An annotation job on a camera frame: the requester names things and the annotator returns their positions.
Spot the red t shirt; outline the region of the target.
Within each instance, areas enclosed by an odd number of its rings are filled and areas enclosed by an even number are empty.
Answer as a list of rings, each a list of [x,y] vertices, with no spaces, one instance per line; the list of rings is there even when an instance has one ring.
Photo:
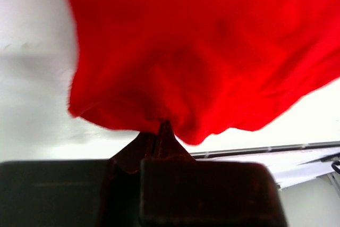
[[[256,131],[339,77],[339,0],[69,0],[69,112],[189,145]]]

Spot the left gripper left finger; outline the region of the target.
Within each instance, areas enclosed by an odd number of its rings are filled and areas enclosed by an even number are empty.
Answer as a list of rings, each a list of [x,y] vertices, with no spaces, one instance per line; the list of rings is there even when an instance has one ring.
[[[1,226],[140,226],[140,133],[110,159],[1,163]]]

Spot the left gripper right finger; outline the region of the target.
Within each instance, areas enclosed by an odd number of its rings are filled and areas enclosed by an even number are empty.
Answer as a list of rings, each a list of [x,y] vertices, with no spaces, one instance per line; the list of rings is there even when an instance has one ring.
[[[168,121],[141,162],[139,215],[143,226],[287,226],[265,166],[195,160]]]

